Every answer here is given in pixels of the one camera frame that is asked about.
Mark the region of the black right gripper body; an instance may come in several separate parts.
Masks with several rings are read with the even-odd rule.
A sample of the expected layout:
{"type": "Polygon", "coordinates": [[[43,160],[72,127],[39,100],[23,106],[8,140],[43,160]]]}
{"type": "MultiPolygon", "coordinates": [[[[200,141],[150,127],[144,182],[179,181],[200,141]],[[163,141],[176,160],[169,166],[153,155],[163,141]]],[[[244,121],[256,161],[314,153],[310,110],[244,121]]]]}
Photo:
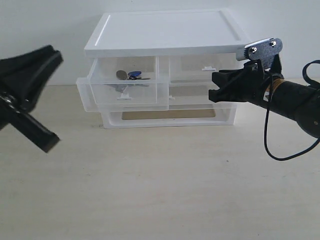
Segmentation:
{"type": "Polygon", "coordinates": [[[280,55],[250,60],[242,69],[220,70],[212,73],[217,90],[208,91],[208,99],[218,102],[260,103],[265,90],[274,79],[282,79],[280,55]]]}

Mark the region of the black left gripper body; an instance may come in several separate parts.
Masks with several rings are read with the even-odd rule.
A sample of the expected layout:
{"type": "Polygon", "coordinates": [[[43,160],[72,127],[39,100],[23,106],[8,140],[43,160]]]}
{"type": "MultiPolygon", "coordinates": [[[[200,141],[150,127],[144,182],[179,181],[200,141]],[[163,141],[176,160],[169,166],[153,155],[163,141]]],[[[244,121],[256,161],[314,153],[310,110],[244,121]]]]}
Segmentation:
{"type": "Polygon", "coordinates": [[[60,141],[54,132],[19,108],[15,99],[6,93],[0,94],[0,116],[45,153],[60,141]]]}

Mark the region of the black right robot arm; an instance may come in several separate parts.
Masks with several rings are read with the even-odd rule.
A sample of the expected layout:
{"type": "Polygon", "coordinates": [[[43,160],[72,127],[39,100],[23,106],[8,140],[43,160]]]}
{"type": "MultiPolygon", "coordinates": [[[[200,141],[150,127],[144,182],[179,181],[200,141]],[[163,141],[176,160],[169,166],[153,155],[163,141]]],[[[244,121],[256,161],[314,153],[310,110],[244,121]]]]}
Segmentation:
{"type": "Polygon", "coordinates": [[[217,90],[208,91],[208,99],[218,102],[248,102],[295,121],[314,138],[320,137],[320,84],[302,73],[307,85],[285,80],[279,55],[270,70],[260,59],[251,60],[242,69],[220,70],[212,74],[217,90]]]}

